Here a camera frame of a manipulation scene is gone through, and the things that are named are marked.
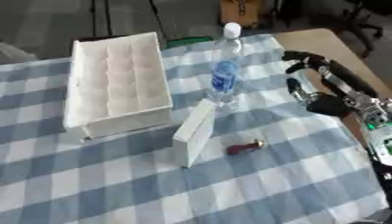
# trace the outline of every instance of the white compartment tray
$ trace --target white compartment tray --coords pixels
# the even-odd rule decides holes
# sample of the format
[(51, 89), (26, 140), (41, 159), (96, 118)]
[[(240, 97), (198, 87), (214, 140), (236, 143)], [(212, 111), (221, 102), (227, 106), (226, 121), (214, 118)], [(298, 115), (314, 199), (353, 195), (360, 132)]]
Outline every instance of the white compartment tray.
[(102, 137), (170, 122), (157, 34), (73, 43), (64, 126)]

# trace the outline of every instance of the robotic hand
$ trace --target robotic hand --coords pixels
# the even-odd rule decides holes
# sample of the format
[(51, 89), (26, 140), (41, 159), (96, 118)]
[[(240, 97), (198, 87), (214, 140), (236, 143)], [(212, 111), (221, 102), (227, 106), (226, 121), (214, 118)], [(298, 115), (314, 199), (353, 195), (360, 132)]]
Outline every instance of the robotic hand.
[(334, 93), (307, 93), (298, 80), (288, 78), (291, 95), (313, 113), (344, 117), (354, 112), (373, 159), (392, 166), (392, 99), (378, 99), (375, 90), (359, 76), (323, 56), (287, 51), (283, 60), (298, 61), (286, 70), (287, 74), (311, 68), (320, 74), (323, 85)]

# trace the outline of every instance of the red screwdriver handle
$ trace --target red screwdriver handle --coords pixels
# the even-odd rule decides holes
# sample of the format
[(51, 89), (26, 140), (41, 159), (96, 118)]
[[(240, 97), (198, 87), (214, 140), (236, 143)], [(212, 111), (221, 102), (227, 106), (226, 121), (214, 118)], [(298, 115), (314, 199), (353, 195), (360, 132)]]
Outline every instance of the red screwdriver handle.
[(261, 145), (259, 142), (255, 142), (255, 143), (249, 143), (249, 144), (238, 144), (238, 145), (232, 145), (227, 147), (226, 149), (226, 153), (228, 155), (236, 155), (242, 151), (247, 151), (250, 149), (255, 149), (255, 148), (259, 148)]

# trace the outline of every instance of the white rectangular block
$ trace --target white rectangular block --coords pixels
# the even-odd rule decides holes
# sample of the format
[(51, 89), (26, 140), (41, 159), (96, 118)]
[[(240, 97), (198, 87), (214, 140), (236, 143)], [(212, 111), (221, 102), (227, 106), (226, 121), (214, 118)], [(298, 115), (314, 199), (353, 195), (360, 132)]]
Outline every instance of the white rectangular block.
[(190, 167), (214, 131), (216, 104), (202, 100), (173, 137), (174, 161)]

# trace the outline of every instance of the table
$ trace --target table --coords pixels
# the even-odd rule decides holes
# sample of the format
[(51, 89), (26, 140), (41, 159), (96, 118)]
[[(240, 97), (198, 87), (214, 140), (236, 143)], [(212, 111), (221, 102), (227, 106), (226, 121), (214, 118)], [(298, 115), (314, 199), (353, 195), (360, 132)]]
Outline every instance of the table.
[[(172, 134), (205, 95), (211, 42), (162, 52), (172, 124), (84, 144), (62, 128), (69, 59), (0, 66), (0, 223), (347, 223), (386, 207), (348, 130), (287, 94), (281, 46), (244, 43), (240, 107), (191, 169), (171, 161)], [(255, 137), (268, 146), (224, 154)]]
[[(293, 31), (274, 35), (276, 40), (287, 50), (309, 51), (336, 60), (369, 83), (382, 98), (392, 97), (390, 89), (338, 38), (327, 29)], [(307, 71), (312, 84), (322, 92), (331, 93), (319, 81), (314, 71)], [(360, 126), (353, 115), (342, 120), (363, 146), (367, 146), (361, 134)]]

